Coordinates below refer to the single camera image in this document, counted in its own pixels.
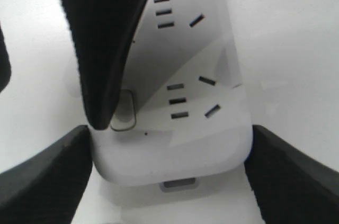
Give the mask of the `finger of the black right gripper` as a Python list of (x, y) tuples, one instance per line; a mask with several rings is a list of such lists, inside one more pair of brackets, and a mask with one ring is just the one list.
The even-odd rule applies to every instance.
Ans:
[(5, 44), (5, 38), (1, 29), (0, 33), (0, 91), (8, 85), (11, 78), (11, 64)]
[(147, 0), (61, 0), (76, 52), (84, 110), (105, 130), (117, 108), (134, 33)]

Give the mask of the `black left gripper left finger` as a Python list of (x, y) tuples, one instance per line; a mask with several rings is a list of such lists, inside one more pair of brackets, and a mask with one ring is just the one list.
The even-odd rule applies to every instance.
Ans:
[(71, 223), (92, 167), (90, 131), (77, 126), (1, 173), (1, 223)]

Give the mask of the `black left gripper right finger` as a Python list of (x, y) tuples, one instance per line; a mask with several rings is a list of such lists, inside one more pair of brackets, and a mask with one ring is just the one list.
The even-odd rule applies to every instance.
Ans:
[(338, 223), (338, 172), (253, 126), (245, 173), (265, 223)]

